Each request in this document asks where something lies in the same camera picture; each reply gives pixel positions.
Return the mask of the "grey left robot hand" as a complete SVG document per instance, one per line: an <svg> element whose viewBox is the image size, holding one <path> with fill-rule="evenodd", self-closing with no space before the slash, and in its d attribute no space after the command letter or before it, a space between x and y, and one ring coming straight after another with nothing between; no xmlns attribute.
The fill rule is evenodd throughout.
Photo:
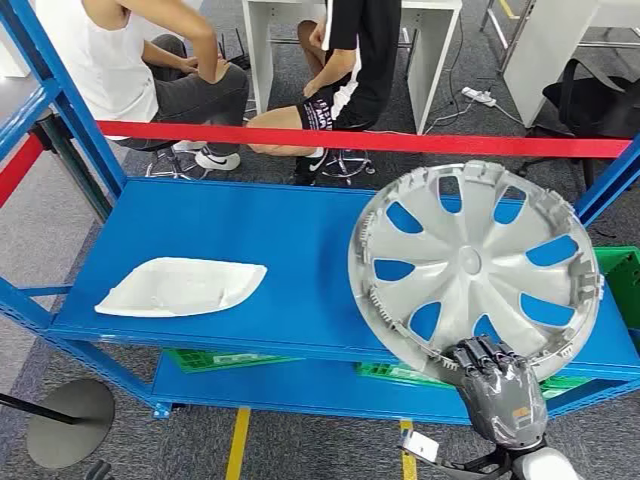
<svg viewBox="0 0 640 480"><path fill-rule="evenodd" d="M110 463L99 459L90 467L83 480L114 480L114 477Z"/></svg>

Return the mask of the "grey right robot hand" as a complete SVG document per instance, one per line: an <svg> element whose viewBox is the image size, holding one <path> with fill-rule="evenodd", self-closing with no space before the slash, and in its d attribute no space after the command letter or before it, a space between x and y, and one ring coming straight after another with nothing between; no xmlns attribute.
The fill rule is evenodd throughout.
<svg viewBox="0 0 640 480"><path fill-rule="evenodd" d="M525 357L488 335L460 340L444 356L461 374L457 390L482 437L506 450L543 443L548 410L535 372Z"/></svg>

